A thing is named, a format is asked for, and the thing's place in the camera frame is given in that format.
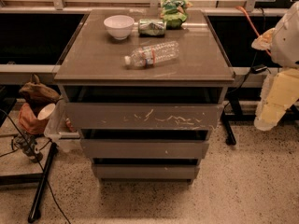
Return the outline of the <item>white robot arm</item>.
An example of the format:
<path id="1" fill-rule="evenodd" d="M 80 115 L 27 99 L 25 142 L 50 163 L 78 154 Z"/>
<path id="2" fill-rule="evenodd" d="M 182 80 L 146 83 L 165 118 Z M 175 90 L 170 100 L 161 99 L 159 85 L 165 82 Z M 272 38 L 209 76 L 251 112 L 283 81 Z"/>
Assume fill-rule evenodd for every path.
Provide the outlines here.
<path id="1" fill-rule="evenodd" d="M 299 99 L 299 2 L 251 46 L 257 50 L 269 49 L 272 62 L 282 67 L 276 75 L 264 79 L 255 113 L 254 126 L 269 131 Z"/>

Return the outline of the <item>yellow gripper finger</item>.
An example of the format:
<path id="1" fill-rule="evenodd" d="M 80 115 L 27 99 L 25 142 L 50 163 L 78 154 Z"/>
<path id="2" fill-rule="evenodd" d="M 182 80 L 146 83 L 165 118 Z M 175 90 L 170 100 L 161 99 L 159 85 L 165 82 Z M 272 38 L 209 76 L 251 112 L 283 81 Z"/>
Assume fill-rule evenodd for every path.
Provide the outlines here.
<path id="1" fill-rule="evenodd" d="M 256 39 L 254 39 L 251 46 L 257 50 L 271 49 L 273 45 L 274 32 L 275 28 L 268 29 L 262 35 L 259 35 Z"/>
<path id="2" fill-rule="evenodd" d="M 258 130 L 269 131 L 299 99 L 299 70 L 288 68 L 276 75 L 269 74 L 263 82 L 260 97 L 254 126 Z"/>

